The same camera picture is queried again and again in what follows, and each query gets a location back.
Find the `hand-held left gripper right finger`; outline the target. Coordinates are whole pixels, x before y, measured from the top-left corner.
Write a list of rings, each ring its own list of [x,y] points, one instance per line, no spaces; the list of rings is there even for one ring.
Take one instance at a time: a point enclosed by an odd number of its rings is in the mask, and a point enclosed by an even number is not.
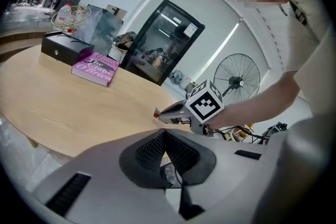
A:
[[[180,212],[169,224],[281,224],[276,193],[287,132],[267,145],[234,143],[167,130],[169,156],[182,176]]]

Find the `black round-base standing fan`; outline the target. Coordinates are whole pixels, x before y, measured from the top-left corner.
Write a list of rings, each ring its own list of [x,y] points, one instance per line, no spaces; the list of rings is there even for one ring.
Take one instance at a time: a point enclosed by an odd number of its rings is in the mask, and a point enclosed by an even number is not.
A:
[[[230,105],[247,100],[258,93],[260,72],[249,56],[232,54],[218,65],[213,83],[220,91],[223,103]]]

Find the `cardboard sheet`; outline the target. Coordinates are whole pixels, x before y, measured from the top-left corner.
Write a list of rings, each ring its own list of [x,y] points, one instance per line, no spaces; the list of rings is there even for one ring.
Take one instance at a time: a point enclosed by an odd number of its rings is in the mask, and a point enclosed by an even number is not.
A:
[[[113,6],[113,5],[107,5],[106,10],[109,11],[110,13],[112,13],[114,16],[116,16],[117,18],[119,18],[121,20],[123,20],[123,18],[127,14],[126,10],[118,8],[118,7]]]

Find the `wooden steps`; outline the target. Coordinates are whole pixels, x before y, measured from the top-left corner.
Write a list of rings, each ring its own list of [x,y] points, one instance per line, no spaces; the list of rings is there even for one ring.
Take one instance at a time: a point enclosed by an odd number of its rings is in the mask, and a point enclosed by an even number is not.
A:
[[[0,34],[0,63],[27,48],[40,45],[46,33],[45,30],[18,30]]]

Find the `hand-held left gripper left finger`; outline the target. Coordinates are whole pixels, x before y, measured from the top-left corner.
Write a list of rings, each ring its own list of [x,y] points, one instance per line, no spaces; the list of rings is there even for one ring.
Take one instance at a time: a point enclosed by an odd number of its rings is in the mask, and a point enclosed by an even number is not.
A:
[[[165,130],[93,146],[47,176],[34,197],[66,224],[165,224]]]

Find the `blue cloth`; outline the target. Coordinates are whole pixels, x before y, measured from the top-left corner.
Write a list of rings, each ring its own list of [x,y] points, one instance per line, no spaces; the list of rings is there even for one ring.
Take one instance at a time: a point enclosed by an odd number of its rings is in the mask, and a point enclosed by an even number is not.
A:
[[[187,85],[190,83],[189,76],[180,70],[173,70],[169,75],[169,79],[173,84],[178,85],[182,90],[185,90]]]

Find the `black glass-door fridge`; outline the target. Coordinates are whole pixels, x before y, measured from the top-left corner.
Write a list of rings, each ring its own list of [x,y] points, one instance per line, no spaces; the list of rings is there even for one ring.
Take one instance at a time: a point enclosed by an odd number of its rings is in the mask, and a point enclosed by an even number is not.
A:
[[[160,86],[204,29],[185,10],[164,0],[138,31],[121,68]]]

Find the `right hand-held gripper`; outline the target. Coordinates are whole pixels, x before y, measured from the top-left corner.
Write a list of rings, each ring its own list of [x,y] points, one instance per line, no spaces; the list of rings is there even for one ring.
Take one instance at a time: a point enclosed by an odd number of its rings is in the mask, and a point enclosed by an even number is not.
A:
[[[184,101],[176,102],[162,110],[158,120],[163,123],[189,123],[189,118],[176,114],[184,107]],[[206,123],[224,109],[222,94],[210,80],[205,80],[193,89],[187,99],[186,108],[192,115],[192,132],[200,135],[212,135],[209,133]]]

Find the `person's white shirt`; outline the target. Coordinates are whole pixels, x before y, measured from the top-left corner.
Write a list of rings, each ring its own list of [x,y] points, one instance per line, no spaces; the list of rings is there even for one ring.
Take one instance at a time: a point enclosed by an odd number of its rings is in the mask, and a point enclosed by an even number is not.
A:
[[[336,113],[336,32],[322,0],[294,0],[303,10],[307,25],[288,10],[287,71],[295,71],[295,82],[312,114]]]

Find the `clear water jug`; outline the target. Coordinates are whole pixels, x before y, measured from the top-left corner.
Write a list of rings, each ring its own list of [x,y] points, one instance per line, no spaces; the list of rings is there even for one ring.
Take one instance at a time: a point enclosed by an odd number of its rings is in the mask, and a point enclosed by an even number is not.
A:
[[[58,13],[58,19],[57,22],[66,25],[70,24],[72,22],[72,6],[73,4],[71,2],[67,2]]]

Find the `wooden coffee table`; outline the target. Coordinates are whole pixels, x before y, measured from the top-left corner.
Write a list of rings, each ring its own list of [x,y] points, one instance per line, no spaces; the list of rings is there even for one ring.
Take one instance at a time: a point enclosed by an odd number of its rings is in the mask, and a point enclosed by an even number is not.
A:
[[[31,140],[71,157],[103,142],[165,128],[154,110],[175,101],[163,87],[123,69],[109,87],[77,77],[40,46],[0,67],[0,113]]]

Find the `person's right forearm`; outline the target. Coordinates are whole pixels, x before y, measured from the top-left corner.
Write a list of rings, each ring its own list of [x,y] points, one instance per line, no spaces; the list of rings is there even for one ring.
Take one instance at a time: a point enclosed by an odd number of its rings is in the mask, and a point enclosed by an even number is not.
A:
[[[262,93],[242,102],[231,104],[208,121],[210,129],[245,125],[270,120],[287,110],[300,91],[294,76],[285,72],[280,79]]]

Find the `grey plastic-wrapped bin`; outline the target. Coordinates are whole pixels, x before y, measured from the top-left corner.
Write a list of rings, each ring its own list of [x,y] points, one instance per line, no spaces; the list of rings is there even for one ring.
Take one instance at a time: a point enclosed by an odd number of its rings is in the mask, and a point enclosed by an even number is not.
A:
[[[91,4],[88,4],[87,7],[91,13],[86,24],[85,42],[94,46],[94,52],[106,56],[123,25],[123,21],[104,8]]]

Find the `black box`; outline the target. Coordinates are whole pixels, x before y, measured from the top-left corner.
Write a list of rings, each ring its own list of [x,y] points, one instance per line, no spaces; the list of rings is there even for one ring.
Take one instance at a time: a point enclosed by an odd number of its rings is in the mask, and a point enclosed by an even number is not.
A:
[[[42,53],[69,66],[89,57],[93,51],[94,45],[61,31],[46,33],[41,43]]]

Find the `pink book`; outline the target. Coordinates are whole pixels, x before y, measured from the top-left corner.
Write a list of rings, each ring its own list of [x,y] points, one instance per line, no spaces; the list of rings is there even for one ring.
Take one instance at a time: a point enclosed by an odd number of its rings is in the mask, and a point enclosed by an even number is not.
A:
[[[72,66],[75,76],[108,87],[119,67],[119,62],[97,52]]]

